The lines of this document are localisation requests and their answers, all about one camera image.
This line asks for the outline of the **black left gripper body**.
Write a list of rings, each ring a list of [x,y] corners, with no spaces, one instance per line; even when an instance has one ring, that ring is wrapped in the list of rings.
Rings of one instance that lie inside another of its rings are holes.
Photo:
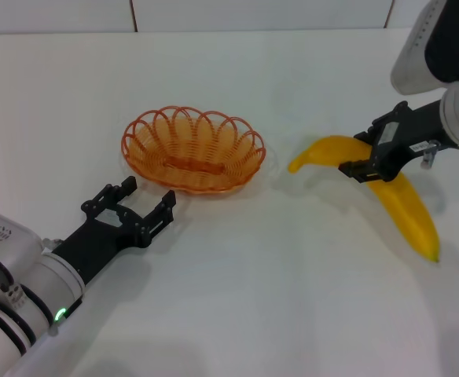
[[[65,260],[88,284],[121,251],[146,247],[150,226],[148,215],[142,217],[126,207],[105,209],[89,216],[53,254]]]

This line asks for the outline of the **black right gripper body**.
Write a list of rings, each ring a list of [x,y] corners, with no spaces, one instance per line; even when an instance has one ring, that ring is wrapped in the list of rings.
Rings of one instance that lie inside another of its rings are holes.
[[[381,180],[394,180],[409,161],[422,156],[420,143],[444,141],[439,109],[439,101],[415,109],[402,101],[373,121],[370,165]]]

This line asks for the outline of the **orange wire basket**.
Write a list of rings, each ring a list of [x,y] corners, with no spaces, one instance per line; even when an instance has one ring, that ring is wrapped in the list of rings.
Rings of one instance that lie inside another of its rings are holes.
[[[142,113],[124,130],[120,148],[142,178],[190,194],[238,190],[266,158],[262,136],[242,118],[188,106]]]

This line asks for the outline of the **yellow banana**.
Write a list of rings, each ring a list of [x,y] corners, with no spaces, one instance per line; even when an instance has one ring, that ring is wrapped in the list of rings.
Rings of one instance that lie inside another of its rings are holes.
[[[338,167],[342,163],[367,160],[372,147],[347,136],[328,136],[315,141],[288,165],[291,174],[307,164]],[[399,232],[421,257],[440,259],[440,240],[426,206],[407,177],[400,173],[390,182],[369,181],[365,185],[378,198]]]

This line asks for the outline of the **silver right wrist connector plug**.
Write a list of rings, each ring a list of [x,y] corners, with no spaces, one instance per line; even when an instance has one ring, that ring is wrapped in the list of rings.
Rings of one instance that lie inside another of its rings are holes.
[[[424,150],[423,158],[420,167],[424,170],[430,170],[435,161],[435,156],[439,150],[440,143],[438,141],[429,141],[427,148]]]

